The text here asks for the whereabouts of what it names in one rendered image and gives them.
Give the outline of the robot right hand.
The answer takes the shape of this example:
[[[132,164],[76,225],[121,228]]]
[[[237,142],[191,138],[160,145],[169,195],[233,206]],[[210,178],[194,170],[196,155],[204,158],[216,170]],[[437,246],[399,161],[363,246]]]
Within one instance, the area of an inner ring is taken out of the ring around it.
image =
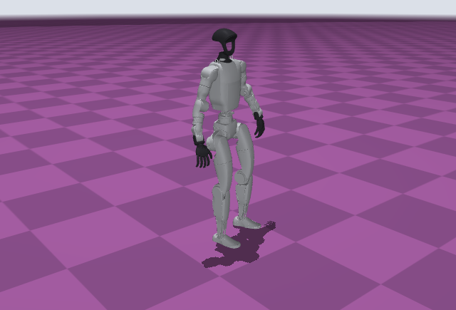
[[[196,156],[197,156],[197,165],[196,165],[196,167],[198,167],[200,162],[201,162],[200,163],[200,167],[202,167],[203,159],[204,159],[204,167],[203,168],[205,168],[206,165],[209,166],[209,163],[210,163],[209,157],[212,159],[212,154],[207,149],[207,146],[204,145],[204,143],[205,143],[204,136],[203,136],[203,141],[197,142],[195,135],[193,135],[193,140],[194,140],[194,144],[197,146],[197,148],[196,148]],[[208,156],[208,154],[209,154],[209,156]],[[203,157],[203,159],[202,159],[202,157]],[[207,158],[207,160],[206,160],[206,158]]]

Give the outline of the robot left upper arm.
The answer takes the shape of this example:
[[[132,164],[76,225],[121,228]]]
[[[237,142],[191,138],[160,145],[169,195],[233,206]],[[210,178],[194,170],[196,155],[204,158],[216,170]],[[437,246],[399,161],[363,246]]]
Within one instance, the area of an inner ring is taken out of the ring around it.
[[[244,97],[247,97],[251,91],[252,91],[252,87],[246,83],[246,80],[247,80],[247,74],[246,74],[246,63],[244,61],[240,61],[238,60],[241,64],[241,70],[242,70],[242,79],[241,79],[241,91],[240,91],[240,95],[244,96]]]

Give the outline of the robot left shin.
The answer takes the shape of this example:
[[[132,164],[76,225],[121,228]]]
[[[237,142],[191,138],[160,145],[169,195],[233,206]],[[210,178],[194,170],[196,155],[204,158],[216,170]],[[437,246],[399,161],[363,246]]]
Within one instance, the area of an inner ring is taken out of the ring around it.
[[[250,180],[244,185],[236,185],[236,197],[239,206],[239,220],[244,220],[247,217],[247,210],[249,206],[249,201],[252,193],[252,183],[253,176],[250,177]],[[244,216],[245,213],[245,216]],[[243,216],[243,219],[242,219]],[[241,219],[240,219],[241,218]]]

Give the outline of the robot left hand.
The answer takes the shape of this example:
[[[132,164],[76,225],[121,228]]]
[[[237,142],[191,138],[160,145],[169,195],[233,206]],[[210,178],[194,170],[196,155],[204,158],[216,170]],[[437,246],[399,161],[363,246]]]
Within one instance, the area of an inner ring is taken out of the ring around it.
[[[264,133],[265,127],[264,127],[264,121],[262,118],[263,118],[263,115],[261,115],[259,117],[259,114],[257,112],[254,112],[254,119],[256,120],[256,125],[257,125],[256,132],[254,133],[254,135],[256,135],[259,131],[259,134],[255,138],[260,137],[262,135],[262,133]]]

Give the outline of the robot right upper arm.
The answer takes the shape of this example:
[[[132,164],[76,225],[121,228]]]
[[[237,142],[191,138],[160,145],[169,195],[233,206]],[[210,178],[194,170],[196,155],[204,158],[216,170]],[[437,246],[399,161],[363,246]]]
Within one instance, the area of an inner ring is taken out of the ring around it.
[[[197,91],[197,99],[200,100],[202,105],[200,108],[201,112],[206,112],[209,109],[209,103],[206,101],[206,97],[209,94],[212,83],[217,79],[219,68],[217,66],[208,66],[201,71],[200,85]],[[195,101],[196,102],[196,101]]]

